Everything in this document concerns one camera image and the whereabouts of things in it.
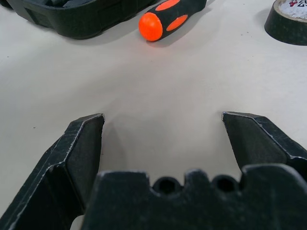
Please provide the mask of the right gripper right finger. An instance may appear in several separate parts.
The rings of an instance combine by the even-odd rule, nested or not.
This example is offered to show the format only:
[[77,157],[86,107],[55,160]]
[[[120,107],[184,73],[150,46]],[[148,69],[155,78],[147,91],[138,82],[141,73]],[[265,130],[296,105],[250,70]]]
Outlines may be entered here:
[[307,150],[268,118],[223,112],[222,121],[240,169],[251,164],[281,163],[307,175]]

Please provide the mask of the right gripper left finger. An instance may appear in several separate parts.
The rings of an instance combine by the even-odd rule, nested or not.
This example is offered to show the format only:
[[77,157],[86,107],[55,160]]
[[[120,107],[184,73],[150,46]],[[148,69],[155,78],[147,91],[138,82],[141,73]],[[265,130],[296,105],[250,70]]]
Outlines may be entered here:
[[98,173],[104,114],[70,122],[0,218],[2,230],[68,230],[85,213]]

